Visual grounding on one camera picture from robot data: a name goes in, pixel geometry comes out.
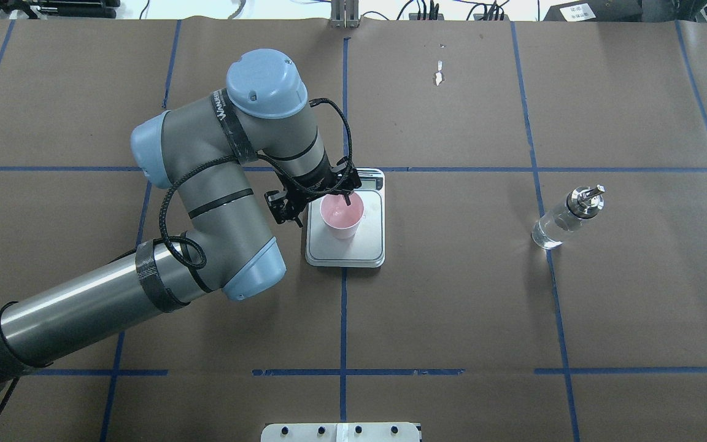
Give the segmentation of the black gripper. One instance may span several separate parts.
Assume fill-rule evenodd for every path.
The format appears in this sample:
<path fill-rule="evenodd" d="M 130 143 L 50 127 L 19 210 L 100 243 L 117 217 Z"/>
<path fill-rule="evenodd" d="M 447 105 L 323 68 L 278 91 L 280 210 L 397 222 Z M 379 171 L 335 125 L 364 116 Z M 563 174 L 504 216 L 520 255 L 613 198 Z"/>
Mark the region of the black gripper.
<path fill-rule="evenodd" d="M 361 177 L 348 157 L 343 157 L 334 167 L 328 157 L 322 157 L 317 167 L 302 176 L 292 176 L 275 158 L 265 157 L 265 160 L 283 185 L 282 190 L 265 193 L 267 207 L 279 225 L 292 222 L 303 228 L 301 215 L 309 203 L 334 194 L 341 195 L 345 205 L 350 206 L 351 194 L 361 188 Z"/>

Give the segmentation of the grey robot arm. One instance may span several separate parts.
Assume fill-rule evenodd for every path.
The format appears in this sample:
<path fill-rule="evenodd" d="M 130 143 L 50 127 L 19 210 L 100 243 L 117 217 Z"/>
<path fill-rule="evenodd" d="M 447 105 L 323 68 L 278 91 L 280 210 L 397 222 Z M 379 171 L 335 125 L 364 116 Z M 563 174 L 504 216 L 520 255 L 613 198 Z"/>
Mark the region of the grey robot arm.
<path fill-rule="evenodd" d="M 207 98 L 141 123 L 130 149 L 166 191 L 160 235 L 101 268 L 0 308 L 0 392 L 8 381 L 159 314 L 221 290 L 246 300 L 274 286 L 286 266 L 244 165 L 269 163 L 282 188 L 265 193 L 278 224 L 301 223 L 307 204 L 345 202 L 361 179 L 350 155 L 332 165 L 294 61 L 258 48 L 231 64 Z"/>

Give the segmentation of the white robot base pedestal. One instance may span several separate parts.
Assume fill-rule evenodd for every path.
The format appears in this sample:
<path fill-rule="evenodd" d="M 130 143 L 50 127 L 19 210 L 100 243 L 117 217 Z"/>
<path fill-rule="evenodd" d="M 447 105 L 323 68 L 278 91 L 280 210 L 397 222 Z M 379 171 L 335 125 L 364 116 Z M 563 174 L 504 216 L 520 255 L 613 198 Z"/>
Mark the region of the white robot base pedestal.
<path fill-rule="evenodd" d="M 413 422 L 272 423 L 261 441 L 422 441 L 421 425 Z"/>

